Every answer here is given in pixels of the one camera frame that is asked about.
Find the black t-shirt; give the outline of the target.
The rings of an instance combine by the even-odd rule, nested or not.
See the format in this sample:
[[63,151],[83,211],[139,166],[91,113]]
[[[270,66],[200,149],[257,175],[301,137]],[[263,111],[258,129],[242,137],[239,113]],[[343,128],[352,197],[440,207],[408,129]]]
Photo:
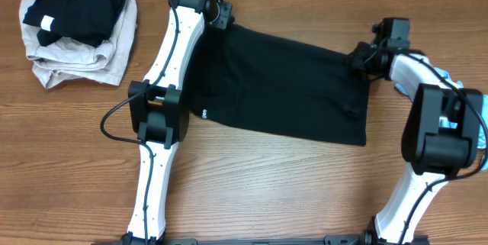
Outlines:
[[366,144],[370,83],[345,55],[249,30],[206,27],[184,91],[191,112],[230,127]]

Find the light blue t-shirt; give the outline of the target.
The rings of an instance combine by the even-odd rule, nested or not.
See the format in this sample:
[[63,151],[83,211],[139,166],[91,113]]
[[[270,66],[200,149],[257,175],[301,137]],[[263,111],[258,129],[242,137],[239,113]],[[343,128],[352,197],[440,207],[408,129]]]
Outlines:
[[413,170],[454,175],[470,166],[477,153],[481,92],[444,88],[429,70],[407,69],[392,80],[413,100],[401,141],[403,158]]

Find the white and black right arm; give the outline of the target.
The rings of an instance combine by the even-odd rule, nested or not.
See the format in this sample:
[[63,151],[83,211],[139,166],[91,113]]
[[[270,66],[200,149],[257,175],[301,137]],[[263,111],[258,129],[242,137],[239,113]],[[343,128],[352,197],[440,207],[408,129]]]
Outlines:
[[426,244],[415,229],[438,192],[474,162],[483,96],[442,77],[422,53],[360,42],[345,65],[400,84],[413,104],[403,131],[403,175],[390,199],[357,239],[358,244]]

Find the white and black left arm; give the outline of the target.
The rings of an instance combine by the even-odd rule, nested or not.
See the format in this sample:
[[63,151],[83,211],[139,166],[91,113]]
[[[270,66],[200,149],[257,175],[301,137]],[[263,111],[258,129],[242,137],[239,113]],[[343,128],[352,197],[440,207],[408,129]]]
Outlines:
[[161,244],[172,161],[188,130],[183,101],[185,73],[207,25],[226,28],[232,5],[224,0],[171,0],[169,23],[156,61],[128,95],[133,130],[140,143],[136,201],[122,244]]

